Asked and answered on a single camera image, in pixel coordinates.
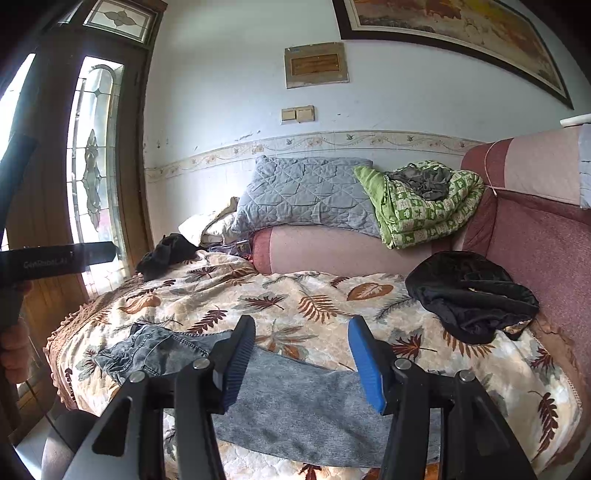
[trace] finger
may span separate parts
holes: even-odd
[[[25,320],[18,319],[16,325],[7,328],[0,335],[0,346],[6,350],[16,350],[29,344],[29,329]]]
[[[11,368],[5,370],[4,373],[6,374],[6,379],[8,380],[8,383],[24,383],[29,378],[28,368]]]
[[[29,364],[29,357],[30,353],[27,347],[17,350],[5,350],[0,353],[0,363],[7,370],[25,368]]]

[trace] gray cloth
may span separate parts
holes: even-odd
[[[262,156],[240,197],[232,230],[272,225],[324,225],[380,237],[374,206],[353,173],[362,158]]]
[[[231,334],[134,326],[128,339],[94,359],[121,384],[136,370],[150,376],[177,372]],[[392,418],[370,407],[357,372],[327,370],[255,347],[237,402],[225,415],[213,415],[213,424],[218,439],[256,452],[312,465],[379,467]],[[439,445],[440,416],[432,410],[429,462],[439,458]]]
[[[449,168],[417,168],[414,163],[387,172],[390,180],[398,180],[424,200],[443,200],[449,193],[452,171]]]

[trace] bed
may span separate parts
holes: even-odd
[[[363,315],[376,338],[425,370],[453,375],[472,369],[536,472],[569,444],[582,417],[577,391],[532,333],[518,342],[497,334],[488,345],[465,345],[409,298],[401,275],[263,275],[242,258],[204,251],[157,280],[134,277],[66,319],[46,348],[54,383],[68,408],[100,415],[119,385],[93,355],[127,338],[134,323],[207,335],[233,328],[242,313],[255,318],[259,347],[328,369],[355,369],[346,336],[353,314]],[[219,447],[229,479],[359,480],[375,476],[378,466],[310,465],[226,442]],[[167,414],[164,451],[167,475],[175,478],[174,418]],[[436,466],[426,475],[436,478]]]

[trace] blue gripper pad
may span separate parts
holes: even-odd
[[[386,409],[385,376],[389,373],[388,365],[381,359],[376,340],[362,316],[350,319],[348,337],[365,397],[378,413],[383,414]]]

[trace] green patterned blanket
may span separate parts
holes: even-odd
[[[425,160],[417,168],[445,167]],[[355,167],[355,175],[375,207],[383,242],[388,248],[406,248],[455,232],[474,214],[484,182],[472,171],[455,170],[449,194],[443,200],[429,201],[416,195],[398,180],[370,167]]]

